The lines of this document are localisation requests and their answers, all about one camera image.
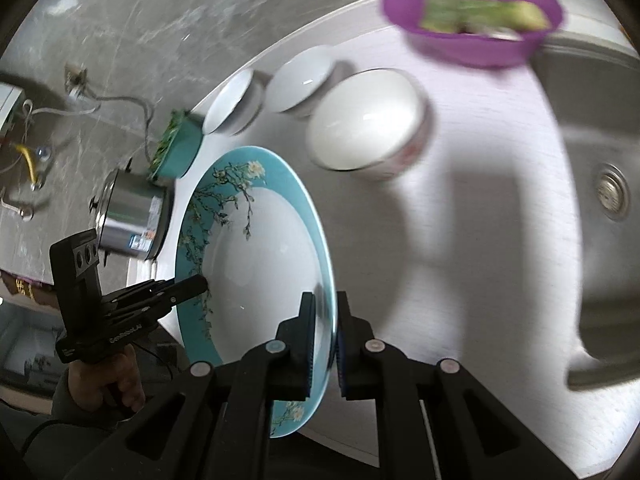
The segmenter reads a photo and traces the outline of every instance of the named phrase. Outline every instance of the stainless steel sink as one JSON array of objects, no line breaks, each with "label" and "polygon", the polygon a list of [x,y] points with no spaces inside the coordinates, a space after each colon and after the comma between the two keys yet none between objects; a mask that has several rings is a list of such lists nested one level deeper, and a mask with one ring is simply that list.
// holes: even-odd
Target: stainless steel sink
[{"label": "stainless steel sink", "polygon": [[562,39],[532,66],[564,138],[582,225],[582,307],[568,385],[639,377],[640,60]]}]

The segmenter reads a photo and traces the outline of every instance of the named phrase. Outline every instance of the white countertop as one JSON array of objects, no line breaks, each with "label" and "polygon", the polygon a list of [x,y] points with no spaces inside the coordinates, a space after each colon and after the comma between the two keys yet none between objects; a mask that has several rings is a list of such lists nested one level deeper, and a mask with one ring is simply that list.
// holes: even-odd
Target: white countertop
[{"label": "white countertop", "polygon": [[[399,31],[383,28],[378,8],[379,0],[345,7],[251,65],[273,73],[305,48],[330,43],[358,70],[407,70],[436,111],[420,162],[385,184],[320,170],[306,156],[305,124],[262,112],[238,136],[205,137],[176,182],[157,270],[132,262],[130,282],[173,277],[182,215],[200,177],[233,147],[265,146],[308,187],[338,288],[376,336],[425,362],[459,359],[579,476],[605,470],[640,420],[640,381],[591,392],[566,386],[579,315],[580,224],[543,91],[528,67],[486,72],[418,56]],[[194,111],[203,113],[217,91]],[[175,316],[162,323],[176,332]],[[335,377],[302,433],[376,463],[372,402],[342,400]]]}]

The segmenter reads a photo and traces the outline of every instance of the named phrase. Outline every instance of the green vegetable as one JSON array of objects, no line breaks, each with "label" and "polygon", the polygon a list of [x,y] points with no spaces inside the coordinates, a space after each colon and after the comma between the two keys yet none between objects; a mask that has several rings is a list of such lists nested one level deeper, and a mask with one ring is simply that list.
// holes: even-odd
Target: green vegetable
[{"label": "green vegetable", "polygon": [[433,32],[460,32],[460,0],[427,0],[420,26]]},{"label": "green vegetable", "polygon": [[184,120],[184,117],[185,113],[183,110],[171,111],[171,120],[169,120],[169,125],[164,131],[164,134],[162,134],[162,139],[160,139],[160,142],[158,142],[158,148],[156,148],[156,154],[149,165],[149,175],[151,177],[154,176],[155,172],[160,167],[160,164],[162,164],[162,161],[166,156],[166,152],[169,150],[171,143],[174,142],[178,130],[180,130],[180,124]]},{"label": "green vegetable", "polygon": [[510,28],[518,32],[551,27],[545,13],[531,2],[498,0],[427,0],[420,26],[432,32],[475,32]]},{"label": "green vegetable", "polygon": [[531,2],[460,0],[459,8],[464,29],[506,27],[525,32],[551,27],[545,13]]}]

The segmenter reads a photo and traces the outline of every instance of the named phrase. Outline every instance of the water heater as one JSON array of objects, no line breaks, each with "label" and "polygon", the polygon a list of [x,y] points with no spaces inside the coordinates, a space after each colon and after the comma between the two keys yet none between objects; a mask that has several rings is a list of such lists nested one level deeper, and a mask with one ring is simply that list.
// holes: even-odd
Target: water heater
[{"label": "water heater", "polygon": [[0,82],[0,139],[14,126],[15,112],[24,101],[24,90]]}]

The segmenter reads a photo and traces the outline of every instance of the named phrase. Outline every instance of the white bowl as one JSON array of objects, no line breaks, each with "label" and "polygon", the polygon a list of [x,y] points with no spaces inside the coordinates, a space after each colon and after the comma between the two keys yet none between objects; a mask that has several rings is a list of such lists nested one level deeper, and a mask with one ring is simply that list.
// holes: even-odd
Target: white bowl
[{"label": "white bowl", "polygon": [[330,46],[318,45],[300,52],[281,66],[269,81],[264,107],[270,112],[284,112],[298,106],[330,78],[335,65]]},{"label": "white bowl", "polygon": [[247,94],[249,88],[251,88],[253,80],[254,70],[252,68],[238,72],[229,80],[207,111],[207,115],[202,123],[203,134],[211,134],[225,123],[241,103],[242,98]]},{"label": "white bowl", "polygon": [[235,135],[244,130],[262,106],[264,86],[254,78],[231,115],[216,129],[216,134]]},{"label": "white bowl", "polygon": [[310,155],[329,170],[397,174],[424,146],[426,105],[401,72],[375,69],[353,75],[330,90],[311,117]]}]

